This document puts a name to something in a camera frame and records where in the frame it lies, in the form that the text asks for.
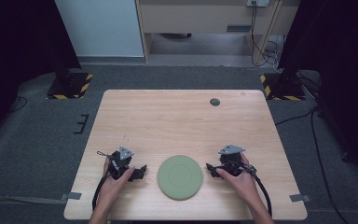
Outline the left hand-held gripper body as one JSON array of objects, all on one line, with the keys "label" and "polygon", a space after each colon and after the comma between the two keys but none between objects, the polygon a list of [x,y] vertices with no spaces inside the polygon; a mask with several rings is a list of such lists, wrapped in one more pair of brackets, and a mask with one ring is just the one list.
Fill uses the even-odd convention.
[{"label": "left hand-held gripper body", "polygon": [[109,156],[109,174],[118,180],[122,177],[126,170],[129,169],[129,164],[134,152],[120,146],[119,150],[113,152]]}]

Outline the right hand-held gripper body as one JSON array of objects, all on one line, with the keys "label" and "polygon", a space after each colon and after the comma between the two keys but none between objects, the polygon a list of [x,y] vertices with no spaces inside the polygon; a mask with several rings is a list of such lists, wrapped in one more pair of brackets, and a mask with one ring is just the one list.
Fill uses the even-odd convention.
[{"label": "right hand-held gripper body", "polygon": [[220,149],[220,161],[222,168],[234,176],[240,175],[243,171],[248,172],[252,176],[256,176],[256,169],[253,165],[245,164],[242,161],[241,153],[245,151],[244,147],[227,144]]}]

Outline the person's left hand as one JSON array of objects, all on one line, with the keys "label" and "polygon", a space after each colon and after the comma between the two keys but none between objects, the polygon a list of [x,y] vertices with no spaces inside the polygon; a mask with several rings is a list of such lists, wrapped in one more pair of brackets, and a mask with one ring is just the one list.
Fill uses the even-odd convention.
[{"label": "person's left hand", "polygon": [[130,179],[133,171],[134,171],[134,167],[130,167],[117,180],[115,180],[113,177],[108,176],[101,187],[97,204],[112,205],[116,200],[116,198],[118,197],[124,185]]}]

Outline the person's right hand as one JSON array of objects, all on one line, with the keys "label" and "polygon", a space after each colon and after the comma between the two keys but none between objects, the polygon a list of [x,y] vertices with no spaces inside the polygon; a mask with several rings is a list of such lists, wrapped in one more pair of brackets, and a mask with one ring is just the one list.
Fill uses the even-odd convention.
[{"label": "person's right hand", "polygon": [[238,176],[231,175],[221,168],[218,168],[216,172],[236,190],[247,205],[260,202],[255,179],[248,172],[242,172]]}]

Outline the round green plate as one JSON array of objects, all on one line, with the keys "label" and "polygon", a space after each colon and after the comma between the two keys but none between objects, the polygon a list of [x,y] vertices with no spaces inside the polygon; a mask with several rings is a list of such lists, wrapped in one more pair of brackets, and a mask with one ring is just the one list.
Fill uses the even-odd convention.
[{"label": "round green plate", "polygon": [[193,197],[200,189],[203,174],[191,158],[175,155],[164,161],[158,169],[158,186],[169,198],[183,201]]}]

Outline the grey tape strip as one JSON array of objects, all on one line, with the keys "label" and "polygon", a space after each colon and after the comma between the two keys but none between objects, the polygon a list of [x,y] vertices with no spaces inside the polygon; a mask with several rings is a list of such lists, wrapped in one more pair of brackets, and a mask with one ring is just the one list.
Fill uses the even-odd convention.
[{"label": "grey tape strip", "polygon": [[311,201],[311,197],[309,195],[302,195],[302,194],[293,194],[290,195],[290,199],[291,201],[294,202],[310,202]]},{"label": "grey tape strip", "polygon": [[81,198],[81,193],[79,192],[68,192],[68,193],[64,193],[61,195],[60,200],[61,201],[67,201],[68,199],[72,199],[72,200],[80,200]]}]

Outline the black stand with hazard-striped base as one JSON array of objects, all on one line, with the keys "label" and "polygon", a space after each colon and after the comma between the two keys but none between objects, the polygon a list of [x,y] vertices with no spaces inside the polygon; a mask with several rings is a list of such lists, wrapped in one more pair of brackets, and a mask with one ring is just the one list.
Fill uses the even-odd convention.
[{"label": "black stand with hazard-striped base", "polygon": [[[266,32],[269,37],[277,25],[283,21],[284,24],[291,26],[294,15],[280,19],[281,11],[286,0],[274,0],[273,10],[270,13],[270,22]],[[305,93],[301,84],[298,82],[296,70],[286,67],[281,72],[266,73],[260,77],[263,84],[267,100],[303,100]]]},{"label": "black stand with hazard-striped base", "polygon": [[56,77],[48,96],[56,99],[82,98],[92,75],[83,72],[55,0],[46,4],[47,56]]}]

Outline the grey desk label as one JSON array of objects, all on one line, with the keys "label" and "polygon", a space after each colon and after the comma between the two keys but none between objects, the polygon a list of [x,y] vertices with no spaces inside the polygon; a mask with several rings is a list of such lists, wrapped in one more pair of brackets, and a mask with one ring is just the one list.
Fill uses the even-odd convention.
[{"label": "grey desk label", "polygon": [[230,24],[227,26],[228,33],[249,33],[252,30],[252,25],[238,25]]}]

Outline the white panel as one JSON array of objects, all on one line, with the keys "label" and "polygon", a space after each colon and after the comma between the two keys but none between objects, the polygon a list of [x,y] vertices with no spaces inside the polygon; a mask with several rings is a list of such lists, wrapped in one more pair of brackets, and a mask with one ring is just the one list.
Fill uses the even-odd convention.
[{"label": "white panel", "polygon": [[55,0],[76,55],[143,57],[135,0]]}]

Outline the dark curtain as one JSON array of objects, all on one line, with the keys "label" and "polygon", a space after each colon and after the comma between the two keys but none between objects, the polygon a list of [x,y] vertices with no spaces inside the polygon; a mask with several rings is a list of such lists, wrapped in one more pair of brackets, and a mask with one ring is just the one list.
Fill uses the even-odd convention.
[{"label": "dark curtain", "polygon": [[321,75],[323,106],[358,160],[358,0],[300,0],[280,67]]},{"label": "dark curtain", "polygon": [[55,0],[0,0],[0,122],[21,83],[79,66]]}]

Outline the light wooden desk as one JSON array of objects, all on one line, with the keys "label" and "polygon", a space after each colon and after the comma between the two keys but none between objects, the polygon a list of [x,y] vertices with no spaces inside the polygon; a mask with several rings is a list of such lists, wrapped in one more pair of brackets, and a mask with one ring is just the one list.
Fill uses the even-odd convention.
[{"label": "light wooden desk", "polygon": [[[145,55],[153,34],[225,34],[230,24],[252,25],[244,33],[252,59],[260,63],[272,35],[287,35],[291,26],[283,21],[266,37],[274,0],[267,7],[247,7],[247,0],[135,0]],[[296,16],[302,0],[286,0],[283,16]]]}]

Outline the grey wall socket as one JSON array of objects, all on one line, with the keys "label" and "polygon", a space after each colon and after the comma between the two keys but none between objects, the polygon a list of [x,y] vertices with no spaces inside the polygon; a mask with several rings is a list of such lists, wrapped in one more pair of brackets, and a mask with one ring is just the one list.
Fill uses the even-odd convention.
[{"label": "grey wall socket", "polygon": [[267,7],[269,5],[269,0],[247,0],[247,7]]}]

